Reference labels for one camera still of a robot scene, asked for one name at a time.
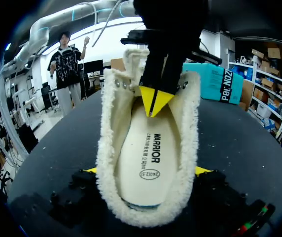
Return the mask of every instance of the black graphic t-shirt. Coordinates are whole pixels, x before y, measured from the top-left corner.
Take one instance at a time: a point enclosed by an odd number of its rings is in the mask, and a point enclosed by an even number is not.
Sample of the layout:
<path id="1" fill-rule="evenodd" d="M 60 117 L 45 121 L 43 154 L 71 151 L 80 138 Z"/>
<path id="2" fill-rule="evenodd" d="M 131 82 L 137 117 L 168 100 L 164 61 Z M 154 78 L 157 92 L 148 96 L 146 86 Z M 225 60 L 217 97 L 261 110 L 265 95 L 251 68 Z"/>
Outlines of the black graphic t-shirt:
<path id="1" fill-rule="evenodd" d="M 53 54 L 48 65 L 48 70 L 51 69 L 51 63 L 56 61 L 56 83 L 57 89 L 65 88 L 69 85 L 79 83 L 81 78 L 78 71 L 77 60 L 80 60 L 81 53 L 74 47 L 65 49 L 59 48 Z"/>

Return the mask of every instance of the yellow tab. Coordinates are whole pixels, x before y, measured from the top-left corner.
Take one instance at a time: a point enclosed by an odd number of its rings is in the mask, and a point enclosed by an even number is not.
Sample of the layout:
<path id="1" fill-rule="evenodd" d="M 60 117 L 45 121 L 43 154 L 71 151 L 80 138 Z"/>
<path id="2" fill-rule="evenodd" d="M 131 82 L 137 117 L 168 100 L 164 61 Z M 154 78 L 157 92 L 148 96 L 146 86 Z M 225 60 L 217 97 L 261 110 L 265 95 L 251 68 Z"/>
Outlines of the yellow tab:
<path id="1" fill-rule="evenodd" d="M 86 169 L 84 171 L 97 173 L 97 168 Z M 204 169 L 204 168 L 196 166 L 196 175 L 199 175 L 199 174 L 202 174 L 202 173 L 205 173 L 205 172 L 211 172 L 211 171 L 212 170 L 208 170 L 208 169 Z"/>
<path id="2" fill-rule="evenodd" d="M 158 91 L 151 117 L 154 117 L 175 95 Z"/>
<path id="3" fill-rule="evenodd" d="M 94 172 L 97 173 L 97 168 L 92 168 L 92 169 L 84 169 L 85 172 Z"/>
<path id="4" fill-rule="evenodd" d="M 149 113 L 150 113 L 150 108 L 151 108 L 155 90 L 152 88 L 145 87 L 145 86 L 139 86 L 139 88 L 141 91 L 146 116 L 150 116 Z"/>
<path id="5" fill-rule="evenodd" d="M 196 175 L 200 175 L 203 174 L 205 172 L 211 172 L 212 170 L 208 170 L 208 169 L 204 169 L 201 167 L 196 166 Z"/>

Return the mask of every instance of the fleece lining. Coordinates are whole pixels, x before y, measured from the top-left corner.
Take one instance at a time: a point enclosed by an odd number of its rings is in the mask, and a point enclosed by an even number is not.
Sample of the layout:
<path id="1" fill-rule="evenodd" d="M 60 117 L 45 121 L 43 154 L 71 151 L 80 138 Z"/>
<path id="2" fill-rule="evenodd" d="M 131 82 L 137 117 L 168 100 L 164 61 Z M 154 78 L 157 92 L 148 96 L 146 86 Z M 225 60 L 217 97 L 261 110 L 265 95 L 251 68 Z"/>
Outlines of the fleece lining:
<path id="1" fill-rule="evenodd" d="M 138 65 L 126 66 L 126 68 L 138 67 Z M 102 93 L 102 116 L 101 116 L 101 138 L 98 143 L 97 154 L 97 187 L 102 199 L 107 203 L 108 208 L 116 218 L 137 227 L 154 227 L 165 225 L 173 221 L 186 207 L 192 191 L 192 184 L 195 176 L 198 149 L 198 105 L 200 99 L 200 78 L 196 73 L 185 73 L 181 76 L 180 83 L 188 81 L 186 89 L 177 93 L 178 101 L 175 104 L 182 104 L 179 120 L 179 132 L 181 136 L 180 166 L 176 173 L 171 187 L 167 193 L 166 200 L 156 210 L 137 211 L 129 208 L 118 195 L 116 188 L 114 169 L 116 158 L 113 147 L 114 133 L 111 128 L 112 110 L 115 98 L 116 82 L 120 75 L 126 77 L 127 72 L 117 70 L 105 70 L 105 86 Z M 131 84 L 138 81 L 135 75 L 131 75 Z"/>

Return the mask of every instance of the gray pants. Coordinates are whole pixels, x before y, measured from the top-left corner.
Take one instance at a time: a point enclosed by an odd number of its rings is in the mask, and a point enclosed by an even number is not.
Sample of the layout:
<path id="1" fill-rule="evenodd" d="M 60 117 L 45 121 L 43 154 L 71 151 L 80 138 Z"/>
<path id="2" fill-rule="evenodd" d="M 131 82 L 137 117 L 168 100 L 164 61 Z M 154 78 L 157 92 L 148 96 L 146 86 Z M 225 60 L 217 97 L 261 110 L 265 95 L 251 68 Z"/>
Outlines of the gray pants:
<path id="1" fill-rule="evenodd" d="M 72 109 L 70 92 L 75 106 L 78 106 L 81 102 L 81 86 L 79 83 L 70 85 L 63 89 L 59 89 L 57 91 L 57 99 L 58 103 L 60 104 L 63 116 L 68 114 Z"/>

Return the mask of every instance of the shoe insole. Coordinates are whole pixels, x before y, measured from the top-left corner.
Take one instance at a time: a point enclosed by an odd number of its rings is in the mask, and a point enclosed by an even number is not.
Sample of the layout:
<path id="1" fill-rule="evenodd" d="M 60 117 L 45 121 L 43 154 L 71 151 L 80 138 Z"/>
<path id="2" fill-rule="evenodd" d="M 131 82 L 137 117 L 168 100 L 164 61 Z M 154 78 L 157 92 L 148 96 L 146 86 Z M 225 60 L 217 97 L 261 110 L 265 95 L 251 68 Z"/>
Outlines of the shoe insole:
<path id="1" fill-rule="evenodd" d="M 142 99 L 133 105 L 131 125 L 115 168 L 120 197 L 130 206 L 155 207 L 165 201 L 179 167 L 180 135 L 166 105 L 154 118 Z"/>

